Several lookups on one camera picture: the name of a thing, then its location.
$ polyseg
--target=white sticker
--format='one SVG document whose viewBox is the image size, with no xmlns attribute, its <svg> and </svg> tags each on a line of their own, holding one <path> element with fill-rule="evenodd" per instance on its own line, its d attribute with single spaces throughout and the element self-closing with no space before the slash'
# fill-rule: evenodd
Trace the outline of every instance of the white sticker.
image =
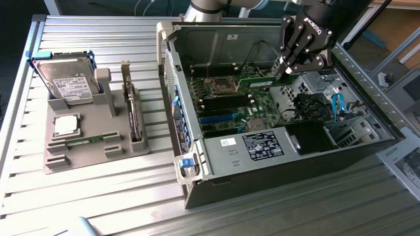
<svg viewBox="0 0 420 236">
<path fill-rule="evenodd" d="M 259 82 L 259 83 L 254 83 L 250 85 L 250 88 L 254 88 L 254 87 L 260 87 L 260 86 L 268 86 L 268 85 L 272 85 L 274 82 L 272 81 L 267 81 L 267 82 Z"/>
<path fill-rule="evenodd" d="M 238 34 L 228 35 L 228 40 L 236 40 L 236 39 L 238 39 Z"/>
<path fill-rule="evenodd" d="M 76 145 L 88 144 L 88 143 L 90 143 L 90 141 L 86 140 L 86 141 L 80 141 L 80 142 L 75 142 L 75 143 L 67 144 L 67 146 L 76 146 Z"/>
<path fill-rule="evenodd" d="M 54 83 L 66 101 L 76 101 L 92 98 L 92 93 L 86 77 L 55 79 Z"/>
<path fill-rule="evenodd" d="M 235 141 L 235 138 L 220 139 L 220 143 L 222 143 L 222 146 L 226 147 L 226 146 L 235 145 L 236 141 Z"/>
</svg>

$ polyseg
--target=power supply label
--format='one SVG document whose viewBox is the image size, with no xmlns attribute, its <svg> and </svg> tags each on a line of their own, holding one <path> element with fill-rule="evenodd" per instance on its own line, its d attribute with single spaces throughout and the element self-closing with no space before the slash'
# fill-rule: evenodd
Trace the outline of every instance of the power supply label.
<svg viewBox="0 0 420 236">
<path fill-rule="evenodd" d="M 274 131 L 246 135 L 243 139 L 254 161 L 284 155 Z"/>
<path fill-rule="evenodd" d="M 91 88 L 86 77 L 55 79 L 54 83 L 66 101 L 92 98 Z"/>
</svg>

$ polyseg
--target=hard drive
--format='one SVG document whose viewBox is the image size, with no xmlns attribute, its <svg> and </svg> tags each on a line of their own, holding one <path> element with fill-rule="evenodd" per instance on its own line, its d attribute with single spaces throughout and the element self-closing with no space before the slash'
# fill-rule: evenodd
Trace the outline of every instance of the hard drive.
<svg viewBox="0 0 420 236">
<path fill-rule="evenodd" d="M 68 105 L 94 102 L 92 95 L 103 92 L 95 81 L 96 68 L 87 52 L 54 54 L 39 51 L 32 66 L 48 88 L 51 99 L 64 98 Z"/>
</svg>

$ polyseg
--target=blue cable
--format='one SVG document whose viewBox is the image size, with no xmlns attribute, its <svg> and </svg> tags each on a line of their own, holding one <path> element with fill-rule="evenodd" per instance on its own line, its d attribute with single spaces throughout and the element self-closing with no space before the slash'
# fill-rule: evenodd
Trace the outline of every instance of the blue cable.
<svg viewBox="0 0 420 236">
<path fill-rule="evenodd" d="M 344 111 L 346 113 L 348 113 L 348 109 L 346 108 L 346 101 L 344 101 L 344 96 L 342 93 L 336 93 L 334 95 L 334 102 L 332 102 L 332 107 L 334 107 L 334 115 L 335 115 L 335 122 L 336 122 L 336 98 L 339 97 L 340 99 L 340 103 L 339 103 L 339 108 L 340 111 Z"/>
</svg>

